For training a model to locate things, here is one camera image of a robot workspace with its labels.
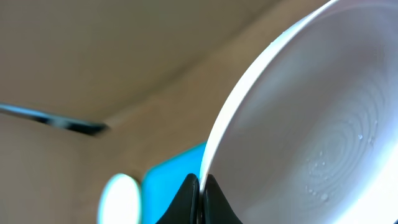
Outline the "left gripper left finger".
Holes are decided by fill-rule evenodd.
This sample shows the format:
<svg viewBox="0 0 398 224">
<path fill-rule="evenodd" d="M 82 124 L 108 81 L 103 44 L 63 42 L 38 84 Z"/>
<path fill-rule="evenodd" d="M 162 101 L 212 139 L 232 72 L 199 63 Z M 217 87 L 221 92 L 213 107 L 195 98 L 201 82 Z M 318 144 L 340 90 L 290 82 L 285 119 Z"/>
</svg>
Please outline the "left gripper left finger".
<svg viewBox="0 0 398 224">
<path fill-rule="evenodd" d="M 168 209 L 156 224 L 196 224 L 198 198 L 198 178 L 195 174 L 188 174 Z"/>
</svg>

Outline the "light blue plate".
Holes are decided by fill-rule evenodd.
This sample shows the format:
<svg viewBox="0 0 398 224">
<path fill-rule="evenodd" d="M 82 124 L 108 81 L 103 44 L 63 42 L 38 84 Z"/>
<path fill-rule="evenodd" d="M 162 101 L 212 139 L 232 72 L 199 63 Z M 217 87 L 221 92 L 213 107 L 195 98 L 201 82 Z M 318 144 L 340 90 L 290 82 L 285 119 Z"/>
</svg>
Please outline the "light blue plate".
<svg viewBox="0 0 398 224">
<path fill-rule="evenodd" d="M 98 224 L 139 224 L 141 191 L 132 177 L 118 173 L 106 183 L 98 205 Z"/>
</svg>

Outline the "white pink plate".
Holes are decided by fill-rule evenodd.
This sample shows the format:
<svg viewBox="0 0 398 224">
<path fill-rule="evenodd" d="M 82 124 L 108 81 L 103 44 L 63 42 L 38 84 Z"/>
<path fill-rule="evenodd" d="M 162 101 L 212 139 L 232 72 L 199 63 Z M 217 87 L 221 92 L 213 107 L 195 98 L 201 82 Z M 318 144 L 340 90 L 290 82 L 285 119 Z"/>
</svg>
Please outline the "white pink plate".
<svg viewBox="0 0 398 224">
<path fill-rule="evenodd" d="M 245 71 L 208 137 L 243 223 L 397 221 L 397 0 L 328 1 Z"/>
</svg>

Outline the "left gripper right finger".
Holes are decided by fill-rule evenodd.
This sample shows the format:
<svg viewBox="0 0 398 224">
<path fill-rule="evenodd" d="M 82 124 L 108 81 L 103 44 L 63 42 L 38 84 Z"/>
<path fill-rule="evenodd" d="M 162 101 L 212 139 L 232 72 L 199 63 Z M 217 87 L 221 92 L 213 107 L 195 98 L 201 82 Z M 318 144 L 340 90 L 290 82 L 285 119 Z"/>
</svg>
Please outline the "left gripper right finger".
<svg viewBox="0 0 398 224">
<path fill-rule="evenodd" d="M 243 224 L 229 205 L 215 177 L 208 175 L 202 196 L 204 224 Z"/>
</svg>

